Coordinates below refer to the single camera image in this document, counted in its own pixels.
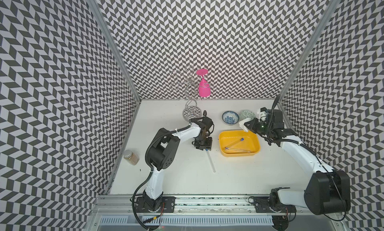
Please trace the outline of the test tube blue cap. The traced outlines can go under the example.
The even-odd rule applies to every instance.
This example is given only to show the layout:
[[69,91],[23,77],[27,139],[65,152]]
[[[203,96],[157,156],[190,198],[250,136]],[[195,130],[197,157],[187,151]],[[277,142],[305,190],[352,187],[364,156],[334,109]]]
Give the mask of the test tube blue cap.
[[241,138],[241,139],[239,139],[239,140],[237,140],[237,141],[235,141],[235,142],[233,142],[233,143],[227,145],[227,146],[225,147],[225,150],[228,150],[229,148],[233,147],[234,145],[236,145],[236,144],[238,144],[238,143],[240,143],[240,142],[242,142],[242,141],[244,141],[244,138]]
[[251,153],[251,151],[249,151],[249,150],[232,149],[232,148],[225,148],[224,152],[225,153],[233,153],[233,152],[235,152],[235,153],[245,153],[245,154],[250,154]]
[[210,151],[207,150],[207,149],[206,149],[206,154],[207,154],[207,156],[208,156],[208,160],[209,160],[209,162],[210,162],[210,165],[211,165],[211,168],[212,168],[213,173],[216,173],[216,169],[215,169],[215,166],[214,166],[214,162],[213,162],[213,160],[212,160],[212,158],[211,158]]

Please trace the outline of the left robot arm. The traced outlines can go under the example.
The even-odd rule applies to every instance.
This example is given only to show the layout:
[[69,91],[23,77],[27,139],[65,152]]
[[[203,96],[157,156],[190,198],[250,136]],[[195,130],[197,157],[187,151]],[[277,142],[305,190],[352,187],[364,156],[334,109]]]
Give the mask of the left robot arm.
[[212,149],[214,131],[214,122],[207,116],[207,112],[203,111],[203,116],[189,120],[189,125],[172,131],[164,128],[158,130],[156,136],[146,150],[145,162],[151,171],[147,179],[139,185],[134,194],[141,187],[146,185],[142,196],[138,200],[143,202],[133,208],[137,209],[143,206],[145,212],[157,212],[162,207],[163,200],[163,182],[165,174],[163,170],[167,169],[174,161],[179,145],[183,142],[192,141],[195,149],[201,151],[210,151]]

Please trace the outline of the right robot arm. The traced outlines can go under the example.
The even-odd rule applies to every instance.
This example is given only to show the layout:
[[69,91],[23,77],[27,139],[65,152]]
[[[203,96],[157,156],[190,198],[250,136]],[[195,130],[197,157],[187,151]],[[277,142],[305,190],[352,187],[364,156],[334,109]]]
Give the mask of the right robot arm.
[[346,214],[351,209],[351,182],[346,172],[336,170],[318,158],[292,129],[286,129],[280,110],[261,109],[260,118],[240,121],[244,131],[264,138],[269,145],[276,144],[288,153],[309,176],[304,190],[275,188],[271,190],[268,205],[273,212],[301,207],[314,215]]

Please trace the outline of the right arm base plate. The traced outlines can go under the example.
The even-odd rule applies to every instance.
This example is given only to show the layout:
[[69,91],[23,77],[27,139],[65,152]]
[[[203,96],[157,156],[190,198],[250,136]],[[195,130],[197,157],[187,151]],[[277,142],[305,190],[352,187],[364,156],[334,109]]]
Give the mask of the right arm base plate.
[[255,197],[248,198],[248,203],[253,205],[256,213],[270,213],[270,214],[282,214],[289,215],[295,214],[297,209],[292,205],[284,205],[279,202],[273,202],[269,197]]

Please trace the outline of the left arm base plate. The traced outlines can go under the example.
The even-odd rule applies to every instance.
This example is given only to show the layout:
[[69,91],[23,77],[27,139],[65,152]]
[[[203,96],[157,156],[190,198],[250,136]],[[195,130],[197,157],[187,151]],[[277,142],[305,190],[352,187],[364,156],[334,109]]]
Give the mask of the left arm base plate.
[[176,197],[159,197],[152,200],[148,197],[138,197],[135,200],[135,211],[137,213],[173,213]]

